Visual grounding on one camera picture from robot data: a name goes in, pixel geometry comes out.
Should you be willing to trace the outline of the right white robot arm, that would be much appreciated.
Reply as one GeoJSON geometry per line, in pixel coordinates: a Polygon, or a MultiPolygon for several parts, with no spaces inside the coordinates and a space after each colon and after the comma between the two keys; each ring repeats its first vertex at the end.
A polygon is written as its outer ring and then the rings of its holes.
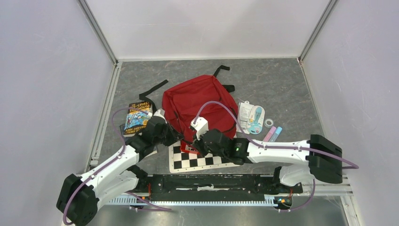
{"type": "Polygon", "coordinates": [[[264,142],[247,138],[229,138],[217,129],[193,135],[192,146],[201,155],[212,154],[229,163],[244,165],[261,162],[286,163],[277,167],[272,187],[284,192],[299,182],[317,179],[324,183],[343,181],[342,149],[325,137],[312,134],[296,142],[264,142]]]}

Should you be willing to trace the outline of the red backpack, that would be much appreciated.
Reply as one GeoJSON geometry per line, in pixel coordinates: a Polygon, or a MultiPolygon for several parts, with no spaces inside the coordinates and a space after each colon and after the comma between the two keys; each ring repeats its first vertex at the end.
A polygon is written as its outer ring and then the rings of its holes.
{"type": "Polygon", "coordinates": [[[223,85],[217,79],[220,70],[230,70],[221,65],[212,75],[201,75],[182,82],[163,93],[162,109],[167,122],[191,144],[195,132],[190,123],[198,114],[208,121],[210,129],[217,129],[229,138],[236,134],[238,105],[231,92],[234,85],[223,85]]]}

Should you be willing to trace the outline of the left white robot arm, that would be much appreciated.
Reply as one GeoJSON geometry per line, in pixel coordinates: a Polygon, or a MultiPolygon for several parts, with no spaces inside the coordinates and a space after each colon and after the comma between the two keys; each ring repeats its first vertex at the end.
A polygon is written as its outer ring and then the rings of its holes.
{"type": "Polygon", "coordinates": [[[143,158],[152,155],[154,147],[176,142],[173,129],[163,116],[154,115],[147,126],[123,142],[122,147],[103,163],[81,175],[70,174],[62,184],[56,207],[66,226],[85,226],[113,198],[148,186],[145,176],[130,171],[143,158]]]}

